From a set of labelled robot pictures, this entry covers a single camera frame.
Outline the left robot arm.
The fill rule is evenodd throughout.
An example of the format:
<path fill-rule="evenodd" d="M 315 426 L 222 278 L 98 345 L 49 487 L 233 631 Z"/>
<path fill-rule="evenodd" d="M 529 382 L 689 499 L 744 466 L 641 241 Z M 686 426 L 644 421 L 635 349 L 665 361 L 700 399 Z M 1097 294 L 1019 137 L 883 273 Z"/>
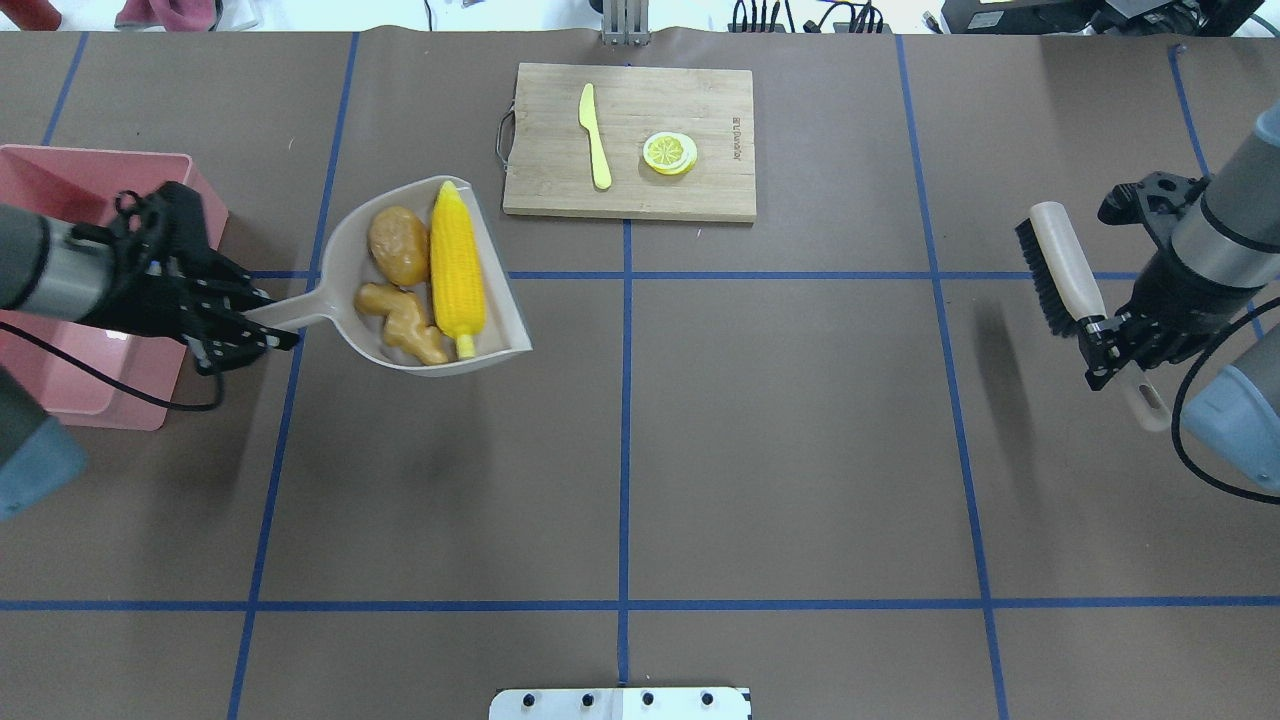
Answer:
<path fill-rule="evenodd" d="M 100 331 L 175 341 L 195 370 L 212 379 L 204 404 L 160 398 L 59 348 L 29 331 L 3 331 L 116 392 L 182 413 L 210 413 L 227 395 L 225 375 L 300 334 L 250 318 L 270 305 L 241 265 L 210 246 L 201 195 L 168 181 L 154 192 L 122 191 L 106 225 L 70 223 L 3 206 L 3 309 Z"/>

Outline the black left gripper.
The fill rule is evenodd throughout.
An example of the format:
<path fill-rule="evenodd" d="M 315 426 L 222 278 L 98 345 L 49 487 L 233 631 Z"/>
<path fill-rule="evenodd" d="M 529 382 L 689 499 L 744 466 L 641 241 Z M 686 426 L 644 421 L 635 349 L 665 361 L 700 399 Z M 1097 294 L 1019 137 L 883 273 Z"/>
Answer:
<path fill-rule="evenodd" d="M 145 196 L 122 191 L 106 227 L 113 277 L 96 305 L 96 325 L 141 337 L 189 340 L 196 370 L 220 375 L 273 350 L 291 351 L 298 333 L 268 328 L 243 313 L 274 299 L 209 245 L 204 200 L 168 181 Z"/>

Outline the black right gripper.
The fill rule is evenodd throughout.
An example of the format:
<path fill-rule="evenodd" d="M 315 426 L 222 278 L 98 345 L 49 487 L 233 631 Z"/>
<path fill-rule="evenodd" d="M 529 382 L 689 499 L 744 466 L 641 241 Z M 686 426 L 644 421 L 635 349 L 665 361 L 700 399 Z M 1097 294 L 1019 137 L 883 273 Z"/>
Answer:
<path fill-rule="evenodd" d="M 1133 363 L 1135 351 L 1201 351 L 1251 300 L 1249 287 L 1204 278 L 1172 249 L 1178 223 L 1197 208 L 1211 179 L 1153 172 L 1114 186 L 1100 205 L 1102 223 L 1142 225 L 1156 251 L 1117 315 L 1078 319 L 1078 346 L 1091 391 L 1102 391 L 1112 380 L 1133 389 L 1147 386 L 1148 377 Z"/>

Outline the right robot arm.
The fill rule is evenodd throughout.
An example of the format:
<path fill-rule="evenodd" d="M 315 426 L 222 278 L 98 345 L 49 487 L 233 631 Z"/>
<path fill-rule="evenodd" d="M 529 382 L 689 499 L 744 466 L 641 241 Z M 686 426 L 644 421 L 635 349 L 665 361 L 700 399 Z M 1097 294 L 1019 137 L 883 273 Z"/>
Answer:
<path fill-rule="evenodd" d="M 1219 173 L 1116 184 L 1097 214 L 1107 225 L 1140 225 L 1155 255 L 1116 315 L 1083 325 L 1087 383 L 1101 389 L 1128 369 L 1190 361 L 1170 418 L 1175 455 L 1207 486 L 1275 505 L 1277 332 L 1199 393 L 1190 386 L 1228 340 L 1277 307 L 1254 302 L 1277 277 L 1277 109 L 1260 114 Z"/>

